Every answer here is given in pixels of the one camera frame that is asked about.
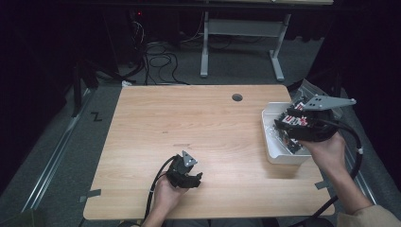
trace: electronic component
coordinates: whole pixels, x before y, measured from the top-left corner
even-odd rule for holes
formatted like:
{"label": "electronic component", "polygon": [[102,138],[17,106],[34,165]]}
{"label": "electronic component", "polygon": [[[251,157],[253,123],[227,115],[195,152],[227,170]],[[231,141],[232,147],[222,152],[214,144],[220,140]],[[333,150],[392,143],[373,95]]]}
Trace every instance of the electronic component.
{"label": "electronic component", "polygon": [[166,176],[174,187],[181,188],[198,187],[201,184],[201,175],[189,176],[188,173],[197,163],[191,155],[183,150],[183,157],[177,154],[171,163]]}
{"label": "electronic component", "polygon": [[338,123],[331,109],[354,105],[354,99],[331,96],[302,96],[274,120],[278,136],[287,149],[295,153],[301,148],[297,140],[321,142],[331,138],[338,128],[327,122]]}

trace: hand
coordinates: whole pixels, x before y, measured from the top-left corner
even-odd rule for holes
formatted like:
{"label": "hand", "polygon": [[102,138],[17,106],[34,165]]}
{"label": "hand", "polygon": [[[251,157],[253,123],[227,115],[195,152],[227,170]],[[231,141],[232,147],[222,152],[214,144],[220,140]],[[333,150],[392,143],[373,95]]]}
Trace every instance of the hand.
{"label": "hand", "polygon": [[157,181],[154,190],[154,203],[148,215],[148,218],[142,224],[142,227],[160,227],[170,213],[180,202],[181,197],[189,188],[173,187],[163,175]]}
{"label": "hand", "polygon": [[156,184],[153,209],[168,214],[177,206],[183,194],[188,190],[189,188],[173,187],[166,175],[163,175]]}
{"label": "hand", "polygon": [[345,141],[338,132],[323,142],[300,143],[309,149],[316,165],[327,174],[347,214],[353,215],[360,209],[372,206],[347,172]]}
{"label": "hand", "polygon": [[316,165],[326,174],[335,174],[335,171],[346,171],[345,141],[338,132],[330,139],[322,142],[299,141],[311,153]]}

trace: cable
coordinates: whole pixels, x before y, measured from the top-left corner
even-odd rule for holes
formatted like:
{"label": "cable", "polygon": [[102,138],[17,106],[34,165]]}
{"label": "cable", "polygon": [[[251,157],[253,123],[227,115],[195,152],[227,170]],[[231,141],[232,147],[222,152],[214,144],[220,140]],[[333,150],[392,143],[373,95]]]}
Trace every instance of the cable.
{"label": "cable", "polygon": [[130,73],[128,73],[128,74],[126,74],[126,75],[124,75],[124,76],[121,76],[121,75],[119,75],[119,74],[117,74],[117,73],[115,73],[115,72],[112,72],[112,71],[110,71],[110,70],[108,70],[108,69],[106,69],[106,68],[103,68],[102,66],[100,66],[100,65],[98,65],[98,64],[96,64],[96,63],[94,63],[93,61],[85,60],[85,62],[86,62],[86,64],[87,64],[88,66],[90,66],[91,68],[93,68],[93,69],[95,69],[95,70],[98,70],[98,71],[101,71],[101,72],[105,73],[106,75],[112,77],[113,79],[116,79],[116,80],[119,80],[119,81],[125,80],[125,81],[130,82],[130,83],[136,83],[136,80],[134,80],[134,79],[129,79],[129,77],[132,76],[132,75],[134,75],[134,74],[136,74],[136,73],[138,73],[138,72],[141,71],[142,68],[143,68],[143,67],[142,67],[142,64],[143,64],[143,63],[142,63],[142,61],[141,61],[141,65],[138,66],[135,70],[131,71]]}
{"label": "cable", "polygon": [[324,123],[326,125],[331,125],[331,126],[334,126],[334,127],[338,128],[338,129],[350,132],[354,136],[354,138],[355,138],[355,140],[357,142],[357,148],[358,149],[362,148],[362,143],[361,143],[361,141],[359,139],[359,136],[357,135],[357,132],[354,131],[354,129],[349,127],[344,122],[339,121],[339,123],[335,123],[335,122],[332,122],[332,121],[329,121],[329,120],[323,120],[323,119],[311,119],[311,120],[316,120],[317,122],[321,122],[321,123]]}
{"label": "cable", "polygon": [[198,34],[200,33],[200,30],[201,30],[201,25],[202,25],[203,17],[204,17],[204,12],[201,14],[200,25],[198,26],[198,30],[197,30],[197,32],[195,33],[195,35],[194,35],[192,38],[188,39],[188,40],[181,41],[181,44],[186,43],[186,42],[190,42],[190,41],[193,41],[193,40],[196,40],[196,39],[198,39],[198,38],[200,38],[200,37],[203,36],[203,35],[198,36]]}
{"label": "cable", "polygon": [[235,41],[239,44],[257,44],[257,43],[260,43],[260,42],[268,39],[268,37],[264,37],[264,36],[257,37],[254,41],[245,41],[245,40],[237,39],[237,38],[241,38],[241,37],[242,36],[234,36],[232,39],[233,39],[233,41]]}
{"label": "cable", "polygon": [[150,210],[151,199],[152,199],[152,197],[153,197],[154,188],[156,187],[157,181],[158,181],[159,178],[161,177],[160,174],[162,173],[163,169],[167,166],[167,164],[168,164],[169,162],[173,161],[174,158],[175,158],[175,156],[172,156],[171,158],[169,158],[169,159],[162,165],[162,167],[160,168],[159,172],[157,172],[157,175],[156,175],[156,177],[155,177],[154,180],[153,180],[153,183],[152,183],[152,185],[151,185],[151,187],[150,187],[149,194],[148,194],[148,203],[147,203],[147,209],[146,209],[146,211],[145,211],[144,221],[145,221],[145,220],[147,219],[147,217],[148,217],[149,210]]}
{"label": "cable", "polygon": [[209,43],[209,48],[211,48],[211,49],[215,49],[215,50],[222,50],[222,49],[225,49],[225,48],[227,48],[227,47],[229,47],[231,44],[232,44],[232,42],[233,42],[233,38],[231,37],[231,36],[229,36],[229,37],[227,37],[227,36],[222,36],[222,35],[213,35],[213,36],[210,36],[211,38],[214,38],[215,40],[218,40],[218,37],[224,37],[224,38],[226,38],[226,39],[228,39],[228,43],[226,44],[226,45],[224,45],[223,47],[213,47],[212,45],[210,45],[210,43]]}
{"label": "cable", "polygon": [[[155,47],[162,47],[162,49],[161,49],[159,52],[157,52],[157,53],[151,53],[150,50],[151,50],[152,48],[155,48]],[[150,66],[151,66],[151,67],[154,67],[154,68],[158,68],[158,76],[159,76],[159,79],[160,79],[161,81],[165,82],[165,84],[163,84],[163,85],[167,85],[167,84],[169,84],[169,85],[173,85],[173,84],[185,84],[185,85],[189,85],[189,83],[186,83],[186,82],[184,82],[184,81],[178,80],[178,79],[175,77],[175,72],[177,71],[177,68],[178,68],[178,59],[177,59],[177,56],[176,56],[175,54],[173,54],[173,53],[168,53],[168,52],[166,52],[166,48],[165,48],[163,45],[153,45],[153,46],[148,47],[145,56],[146,56],[147,67],[148,67],[148,68],[147,68],[148,71],[147,71],[147,78],[146,78],[146,83],[145,83],[145,85],[148,85],[148,78],[152,79],[155,85],[161,85],[160,83],[156,83],[156,81],[151,77],[151,75],[150,75],[150,69],[149,69]],[[164,59],[164,60],[166,60],[166,62],[165,62],[165,63],[162,63],[162,64],[156,64],[156,63],[154,63],[156,60],[159,60],[159,59]],[[163,79],[162,76],[161,76],[161,75],[162,75],[162,73],[161,73],[162,70],[163,70],[166,66],[168,66],[168,65],[170,65],[170,64],[173,64],[173,63],[175,63],[174,68],[173,68],[173,70],[172,70],[172,72],[171,72],[171,77],[173,78],[173,81],[168,81],[168,80],[166,80],[166,79]]]}
{"label": "cable", "polygon": [[144,37],[145,37],[145,30],[144,30],[144,28],[142,27],[142,25],[139,24],[138,22],[133,21],[132,23],[133,23],[133,24],[136,24],[136,32],[135,32],[135,36],[132,37],[132,40],[133,40],[133,42],[136,44],[135,38],[136,38],[136,35],[138,35],[139,28],[141,28],[142,37],[141,37],[141,42],[140,42],[139,44],[142,44],[142,42],[144,41]]}
{"label": "cable", "polygon": [[78,227],[82,227],[82,225],[83,225],[83,222],[85,222],[85,218],[82,218],[82,220],[80,221],[80,223],[79,223]]}
{"label": "cable", "polygon": [[117,225],[117,227],[131,227],[132,225],[141,226],[140,224],[133,221],[123,221]]}

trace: table surface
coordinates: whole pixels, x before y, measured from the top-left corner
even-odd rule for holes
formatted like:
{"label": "table surface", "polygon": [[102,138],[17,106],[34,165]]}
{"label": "table surface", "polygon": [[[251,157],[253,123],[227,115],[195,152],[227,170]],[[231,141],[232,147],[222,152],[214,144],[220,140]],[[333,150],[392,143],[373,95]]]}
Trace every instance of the table surface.
{"label": "table surface", "polygon": [[[234,101],[233,94],[241,94]],[[151,183],[182,150],[203,172],[169,218],[307,216],[329,199],[312,159],[269,163],[261,114],[288,102],[282,85],[135,86],[121,91],[91,190],[87,219],[143,218]],[[324,215],[334,213],[331,206]]]}

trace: gray floor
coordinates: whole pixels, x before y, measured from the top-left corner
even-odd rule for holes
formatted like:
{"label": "gray floor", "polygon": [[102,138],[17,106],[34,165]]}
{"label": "gray floor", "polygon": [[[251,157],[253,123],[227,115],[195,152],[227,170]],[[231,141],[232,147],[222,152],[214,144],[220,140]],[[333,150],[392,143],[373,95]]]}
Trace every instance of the gray floor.
{"label": "gray floor", "polygon": [[[254,41],[255,38],[241,41]],[[285,41],[279,59],[286,80],[277,82],[268,59],[268,50],[273,48],[275,41],[266,39],[257,43],[234,42],[225,49],[210,50],[209,77],[200,78],[201,47],[182,45],[176,49],[165,45],[166,50],[176,54],[178,68],[175,76],[178,80],[189,84],[284,84],[290,85],[303,79],[314,61],[322,41],[303,43],[301,40]],[[224,46],[216,43],[215,47]],[[151,49],[154,53],[160,52],[162,47]],[[155,59],[154,63],[164,63],[164,59]],[[171,72],[174,64],[161,70],[164,80],[172,80]],[[121,73],[129,69],[121,65]],[[158,69],[150,67],[149,72],[157,82],[163,82],[158,75]],[[145,73],[137,76],[137,86],[142,86]],[[93,91],[93,96],[80,115],[77,126],[65,147],[53,180],[46,189],[39,203],[38,210],[44,215],[45,226],[78,226],[82,219],[84,203],[78,203],[78,198],[85,195],[90,189],[96,172],[108,129],[113,118],[113,111],[121,90],[121,84],[115,81],[100,80],[100,86]],[[61,136],[71,121],[73,112],[73,95],[67,95],[67,104],[47,126],[40,140],[26,158],[24,164],[13,178],[9,187],[0,198],[0,222],[18,215],[23,210],[26,201],[33,190],[35,183],[41,176],[47,161],[50,159]],[[101,121],[94,121],[94,112]],[[366,182],[372,188],[378,203],[394,212],[401,218],[401,196],[394,186],[392,179],[384,166],[378,160],[375,151],[363,132],[352,108],[344,109],[345,120],[357,129],[365,145],[365,158],[362,173]],[[281,226],[289,226],[301,218],[279,218]],[[329,219],[336,223],[335,216]],[[118,221],[85,221],[83,226],[113,227]]]}

